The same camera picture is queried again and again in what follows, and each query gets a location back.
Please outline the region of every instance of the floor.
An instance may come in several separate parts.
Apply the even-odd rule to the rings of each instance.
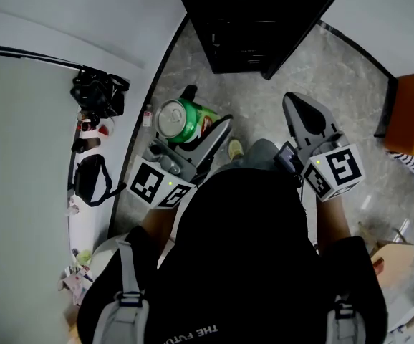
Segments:
[[[152,103],[176,99],[186,85],[198,86],[196,102],[221,115],[234,116],[232,136],[245,148],[266,138],[279,148],[291,140],[282,110],[285,92],[310,95],[334,114],[351,143],[357,144],[366,180],[345,194],[346,217],[356,233],[361,221],[381,239],[392,239],[406,219],[405,237],[414,243],[414,176],[385,153],[373,137],[387,90],[387,78],[351,46],[315,26],[274,77],[258,73],[212,73],[201,43],[188,23],[156,86]],[[142,154],[154,130],[140,129],[133,150]],[[228,162],[225,145],[217,153],[213,170]],[[316,241],[315,195],[304,187],[309,239]],[[125,233],[140,223],[147,209],[123,191],[117,208],[115,232]]]

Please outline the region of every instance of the can lid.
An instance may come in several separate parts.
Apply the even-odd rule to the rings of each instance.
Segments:
[[[186,111],[177,100],[163,103],[156,116],[158,131],[164,138],[174,138],[185,128]]]

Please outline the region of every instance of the soda can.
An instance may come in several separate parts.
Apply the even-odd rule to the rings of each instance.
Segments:
[[[199,139],[220,116],[211,109],[179,98],[164,102],[156,112],[156,130],[171,143]]]

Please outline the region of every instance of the sneaker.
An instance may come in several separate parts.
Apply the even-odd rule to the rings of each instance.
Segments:
[[[231,139],[228,144],[229,159],[233,161],[235,158],[240,158],[244,155],[244,148],[237,139]]]

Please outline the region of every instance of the leg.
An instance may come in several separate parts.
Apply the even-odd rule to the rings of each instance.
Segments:
[[[230,164],[221,167],[217,172],[232,168],[255,168],[278,171],[274,165],[274,156],[279,149],[269,140],[259,139],[243,156],[236,157]]]

